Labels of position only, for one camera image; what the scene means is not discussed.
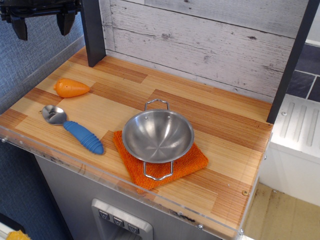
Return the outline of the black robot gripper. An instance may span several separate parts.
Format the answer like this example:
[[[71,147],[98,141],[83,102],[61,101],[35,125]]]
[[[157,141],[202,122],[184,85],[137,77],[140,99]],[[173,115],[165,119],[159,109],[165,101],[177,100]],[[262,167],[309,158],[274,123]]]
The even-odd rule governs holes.
[[[1,0],[0,17],[11,17],[13,30],[20,40],[28,40],[28,30],[24,18],[57,15],[56,21],[60,33],[70,33],[75,16],[81,11],[80,0]]]

